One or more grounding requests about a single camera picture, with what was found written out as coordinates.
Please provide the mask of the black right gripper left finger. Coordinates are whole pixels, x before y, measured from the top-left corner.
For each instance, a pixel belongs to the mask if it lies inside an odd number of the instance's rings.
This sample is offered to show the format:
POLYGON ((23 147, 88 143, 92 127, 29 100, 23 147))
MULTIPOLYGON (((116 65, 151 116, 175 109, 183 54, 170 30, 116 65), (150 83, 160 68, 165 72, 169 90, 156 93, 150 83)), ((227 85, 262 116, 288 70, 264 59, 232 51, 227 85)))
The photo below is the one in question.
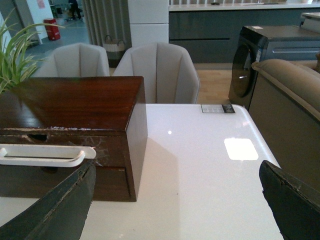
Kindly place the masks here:
POLYGON ((78 240, 93 200, 96 167, 89 160, 25 211, 1 226, 2 240, 78 240))

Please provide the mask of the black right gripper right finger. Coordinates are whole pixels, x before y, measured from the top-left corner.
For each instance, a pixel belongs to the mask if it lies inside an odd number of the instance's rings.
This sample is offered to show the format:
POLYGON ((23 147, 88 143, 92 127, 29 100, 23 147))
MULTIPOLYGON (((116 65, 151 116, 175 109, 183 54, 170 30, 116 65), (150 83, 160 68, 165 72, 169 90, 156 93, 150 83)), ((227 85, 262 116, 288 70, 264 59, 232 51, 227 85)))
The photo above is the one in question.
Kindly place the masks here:
POLYGON ((259 167, 262 193, 285 240, 320 238, 320 192, 273 163, 259 167))

